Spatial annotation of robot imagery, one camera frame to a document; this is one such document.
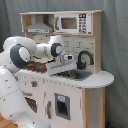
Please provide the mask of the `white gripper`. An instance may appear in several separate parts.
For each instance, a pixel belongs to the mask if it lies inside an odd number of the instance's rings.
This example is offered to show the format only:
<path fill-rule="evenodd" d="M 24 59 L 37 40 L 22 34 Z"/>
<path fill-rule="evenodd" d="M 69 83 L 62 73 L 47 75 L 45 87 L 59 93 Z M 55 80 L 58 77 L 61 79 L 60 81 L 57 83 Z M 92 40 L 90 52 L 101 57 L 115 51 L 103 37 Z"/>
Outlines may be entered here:
<path fill-rule="evenodd" d="M 53 61 L 46 63 L 47 73 L 49 75 L 69 71 L 75 69 L 76 67 L 76 61 L 71 54 L 60 55 Z"/>

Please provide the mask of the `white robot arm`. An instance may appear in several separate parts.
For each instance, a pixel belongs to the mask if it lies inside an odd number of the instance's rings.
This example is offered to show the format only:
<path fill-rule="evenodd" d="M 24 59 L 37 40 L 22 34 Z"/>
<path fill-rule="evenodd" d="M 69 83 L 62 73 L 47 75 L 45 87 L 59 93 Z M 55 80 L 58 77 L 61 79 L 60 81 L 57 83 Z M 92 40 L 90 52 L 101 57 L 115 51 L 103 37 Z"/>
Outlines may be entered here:
<path fill-rule="evenodd" d="M 15 121 L 18 128 L 51 128 L 46 117 L 29 107 L 14 74 L 25 68 L 32 57 L 51 58 L 46 62 L 49 75 L 75 69 L 76 61 L 65 52 L 62 36 L 51 36 L 48 43 L 39 44 L 28 37 L 9 37 L 3 49 L 0 53 L 0 114 Z"/>

